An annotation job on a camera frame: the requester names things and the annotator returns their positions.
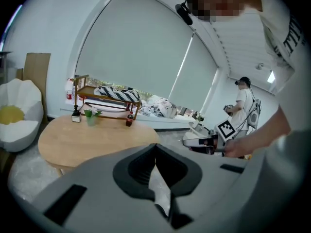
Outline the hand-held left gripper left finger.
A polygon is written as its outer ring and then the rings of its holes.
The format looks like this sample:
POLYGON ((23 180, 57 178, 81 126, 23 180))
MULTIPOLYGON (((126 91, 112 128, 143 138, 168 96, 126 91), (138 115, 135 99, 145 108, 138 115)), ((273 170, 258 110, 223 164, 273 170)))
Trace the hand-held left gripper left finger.
POLYGON ((113 179, 128 196, 155 201, 155 193, 149 188, 151 173, 155 167, 155 144, 121 159, 113 168, 113 179))

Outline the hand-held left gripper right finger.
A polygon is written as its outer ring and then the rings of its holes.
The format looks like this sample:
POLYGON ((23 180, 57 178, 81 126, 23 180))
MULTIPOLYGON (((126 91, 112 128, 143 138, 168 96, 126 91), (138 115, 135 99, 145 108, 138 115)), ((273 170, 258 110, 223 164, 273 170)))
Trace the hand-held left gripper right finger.
POLYGON ((194 161, 156 144, 155 164, 170 189, 170 210, 168 222, 179 229, 193 221, 180 211, 177 198, 190 195, 202 179, 202 169, 194 161))

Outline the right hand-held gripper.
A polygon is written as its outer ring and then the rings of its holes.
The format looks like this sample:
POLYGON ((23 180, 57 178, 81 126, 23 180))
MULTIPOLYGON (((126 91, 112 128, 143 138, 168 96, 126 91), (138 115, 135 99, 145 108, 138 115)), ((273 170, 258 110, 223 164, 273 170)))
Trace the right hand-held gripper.
POLYGON ((192 151, 214 155, 219 153, 224 156, 225 144, 236 135, 236 130, 229 120, 218 123, 213 129, 207 129, 205 126, 192 127, 190 122, 190 132, 186 132, 183 139, 183 146, 192 151))

